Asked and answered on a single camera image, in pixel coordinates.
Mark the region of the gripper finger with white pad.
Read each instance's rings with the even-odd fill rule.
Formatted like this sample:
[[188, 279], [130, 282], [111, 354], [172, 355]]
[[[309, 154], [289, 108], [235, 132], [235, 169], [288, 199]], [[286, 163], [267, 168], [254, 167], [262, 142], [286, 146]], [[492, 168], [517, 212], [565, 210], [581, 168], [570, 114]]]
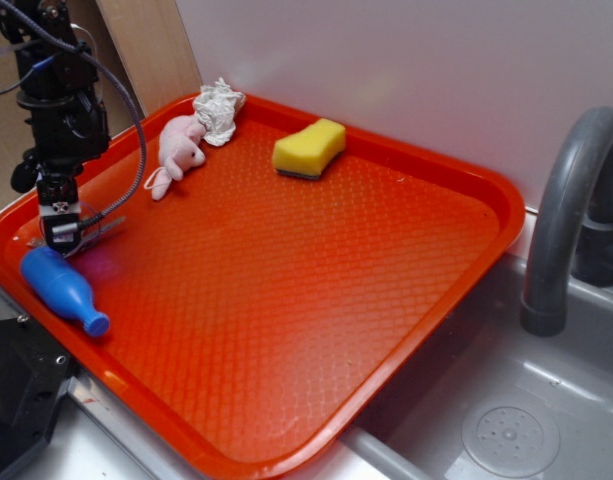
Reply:
[[66, 256], [82, 241], [77, 227], [81, 205], [76, 180], [65, 175], [44, 175], [37, 181], [36, 187], [46, 245]]

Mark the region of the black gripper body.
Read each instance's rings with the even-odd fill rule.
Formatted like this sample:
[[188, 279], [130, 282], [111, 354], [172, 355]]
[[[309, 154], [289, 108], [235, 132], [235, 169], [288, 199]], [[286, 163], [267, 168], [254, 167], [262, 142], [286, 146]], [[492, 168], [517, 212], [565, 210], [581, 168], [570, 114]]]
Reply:
[[30, 191], [40, 177], [71, 180], [83, 171], [84, 163], [109, 148], [106, 109], [91, 98], [19, 97], [17, 103], [30, 113], [26, 123], [34, 139], [11, 176], [10, 185], [18, 193]]

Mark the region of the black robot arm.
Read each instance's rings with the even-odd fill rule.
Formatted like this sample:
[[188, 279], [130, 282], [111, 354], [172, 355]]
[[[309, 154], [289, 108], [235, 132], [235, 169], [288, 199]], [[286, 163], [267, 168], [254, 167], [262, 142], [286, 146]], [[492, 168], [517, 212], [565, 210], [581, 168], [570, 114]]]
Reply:
[[83, 242], [77, 178], [110, 143], [98, 72], [63, 1], [0, 1], [0, 33], [16, 59], [12, 88], [34, 139], [10, 184], [18, 193], [36, 191], [44, 241], [67, 255]]

